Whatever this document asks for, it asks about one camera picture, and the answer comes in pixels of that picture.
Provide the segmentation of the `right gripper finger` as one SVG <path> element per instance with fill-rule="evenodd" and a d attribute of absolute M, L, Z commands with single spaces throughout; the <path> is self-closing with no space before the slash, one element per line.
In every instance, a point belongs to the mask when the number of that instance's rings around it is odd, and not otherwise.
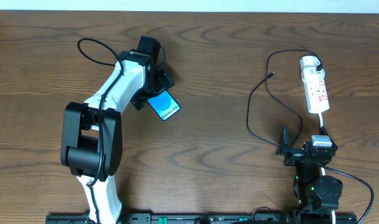
<path fill-rule="evenodd" d="M 329 140 L 331 141 L 332 145 L 335 145 L 334 140 L 328 134 L 325 126 L 322 126 L 322 127 L 319 128 L 319 134 L 322 135 L 322 136 L 327 136 L 329 138 Z"/>
<path fill-rule="evenodd" d="M 288 152 L 289 150 L 289 138 L 288 129 L 286 125 L 281 128 L 281 137 L 278 144 L 278 152 Z"/>

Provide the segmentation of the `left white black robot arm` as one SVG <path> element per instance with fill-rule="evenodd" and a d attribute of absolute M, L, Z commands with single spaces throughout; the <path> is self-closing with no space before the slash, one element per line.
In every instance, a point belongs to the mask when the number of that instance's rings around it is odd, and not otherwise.
<path fill-rule="evenodd" d="M 128 104 L 141 110 L 174 85 L 157 62 L 164 53 L 157 39 L 141 36 L 136 49 L 112 53 L 113 71 L 93 96 L 65 108 L 60 160 L 84 188 L 90 212 L 83 223 L 121 222 L 115 183 L 123 155 L 121 117 Z"/>

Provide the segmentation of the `blue screen Galaxy smartphone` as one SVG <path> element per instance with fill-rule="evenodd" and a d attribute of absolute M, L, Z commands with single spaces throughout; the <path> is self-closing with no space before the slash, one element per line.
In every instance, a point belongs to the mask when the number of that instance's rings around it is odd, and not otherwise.
<path fill-rule="evenodd" d="M 180 111 L 180 104 L 178 104 L 167 90 L 162 92 L 159 96 L 148 99 L 147 102 L 162 121 L 167 121 Z"/>

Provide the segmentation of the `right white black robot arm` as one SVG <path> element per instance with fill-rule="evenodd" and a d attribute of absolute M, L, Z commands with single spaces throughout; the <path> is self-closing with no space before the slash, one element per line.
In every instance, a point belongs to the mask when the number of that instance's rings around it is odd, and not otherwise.
<path fill-rule="evenodd" d="M 299 199 L 299 208 L 288 215 L 289 220 L 295 223 L 336 222 L 334 212 L 339 207 L 343 183 L 331 175 L 323 174 L 321 169 L 332 160 L 337 149 L 324 127 L 301 148 L 292 147 L 287 127 L 281 128 L 275 154 L 284 156 L 285 166 L 296 168 L 294 193 Z"/>

